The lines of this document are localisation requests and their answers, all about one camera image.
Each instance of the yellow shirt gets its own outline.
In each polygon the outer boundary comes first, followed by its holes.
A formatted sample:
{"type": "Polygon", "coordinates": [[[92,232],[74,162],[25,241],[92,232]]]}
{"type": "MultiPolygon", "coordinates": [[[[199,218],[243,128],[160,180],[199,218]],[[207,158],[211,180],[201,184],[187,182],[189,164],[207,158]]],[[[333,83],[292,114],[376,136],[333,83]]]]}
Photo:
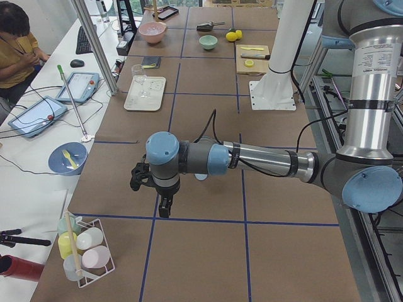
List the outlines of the yellow shirt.
{"type": "MultiPolygon", "coordinates": [[[[38,47],[37,39],[29,33],[28,36],[22,36],[16,40],[5,42],[0,39],[0,69],[9,67],[20,60],[22,53],[32,53],[34,48],[38,47]]],[[[33,67],[29,66],[20,70],[15,75],[0,81],[0,88],[10,88],[21,82],[33,72],[33,67]]]]}

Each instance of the cutting board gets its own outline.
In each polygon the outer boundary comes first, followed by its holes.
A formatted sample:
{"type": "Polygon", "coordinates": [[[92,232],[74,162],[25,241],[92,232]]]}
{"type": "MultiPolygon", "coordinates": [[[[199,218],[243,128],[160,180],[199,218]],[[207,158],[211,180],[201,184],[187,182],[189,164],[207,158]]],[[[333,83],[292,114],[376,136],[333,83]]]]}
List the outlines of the cutting board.
{"type": "Polygon", "coordinates": [[[256,59],[244,59],[241,58],[242,53],[251,55],[269,55],[269,47],[266,45],[236,45],[236,62],[237,62],[237,74],[265,74],[269,69],[269,60],[256,60],[256,59]],[[264,50],[245,50],[241,47],[259,47],[264,50]],[[253,67],[246,67],[245,61],[253,60],[253,67]]]}

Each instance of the tablet screen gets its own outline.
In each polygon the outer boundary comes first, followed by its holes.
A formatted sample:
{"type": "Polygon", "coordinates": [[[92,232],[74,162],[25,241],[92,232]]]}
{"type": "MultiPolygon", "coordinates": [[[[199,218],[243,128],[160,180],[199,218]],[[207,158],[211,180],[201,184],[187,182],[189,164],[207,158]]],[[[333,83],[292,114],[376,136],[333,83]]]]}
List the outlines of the tablet screen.
{"type": "MultiPolygon", "coordinates": [[[[92,79],[93,74],[74,74],[73,77],[69,81],[69,88],[71,94],[73,95],[73,99],[81,99],[85,90],[88,87],[90,80],[92,79]]],[[[66,89],[63,89],[63,92],[57,99],[70,99],[69,94],[66,89]]]]}
{"type": "Polygon", "coordinates": [[[62,106],[60,104],[48,99],[46,101],[43,100],[22,113],[21,116],[13,121],[13,125],[24,133],[31,132],[38,126],[45,126],[48,121],[48,116],[53,115],[61,108],[62,106]]]}

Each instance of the computer mouse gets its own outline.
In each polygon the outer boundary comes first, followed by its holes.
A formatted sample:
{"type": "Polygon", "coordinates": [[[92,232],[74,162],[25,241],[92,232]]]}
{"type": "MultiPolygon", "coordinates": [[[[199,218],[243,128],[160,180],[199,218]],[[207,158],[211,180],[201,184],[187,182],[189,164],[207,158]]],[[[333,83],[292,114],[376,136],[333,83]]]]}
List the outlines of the computer mouse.
{"type": "Polygon", "coordinates": [[[70,62],[70,66],[73,68],[84,66],[84,61],[79,59],[74,59],[70,62]]]}

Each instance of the small bowl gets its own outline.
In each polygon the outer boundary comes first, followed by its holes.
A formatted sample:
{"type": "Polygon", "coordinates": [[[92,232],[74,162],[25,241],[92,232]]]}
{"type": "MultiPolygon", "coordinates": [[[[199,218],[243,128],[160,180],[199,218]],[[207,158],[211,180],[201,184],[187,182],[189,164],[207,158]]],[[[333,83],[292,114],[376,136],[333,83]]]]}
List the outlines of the small bowl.
{"type": "Polygon", "coordinates": [[[57,147],[48,159],[50,170],[64,176],[73,176],[81,173],[87,160],[88,152],[86,147],[77,142],[65,143],[57,147]],[[71,159],[77,164],[77,169],[73,169],[71,163],[63,155],[63,150],[70,153],[71,159]]]}
{"type": "Polygon", "coordinates": [[[167,26],[163,22],[147,22],[139,27],[139,33],[150,44],[160,42],[164,38],[166,30],[167,26]]]}
{"type": "Polygon", "coordinates": [[[213,49],[217,45],[217,42],[217,38],[211,35],[205,35],[199,39],[201,47],[203,47],[205,50],[213,49]]]}

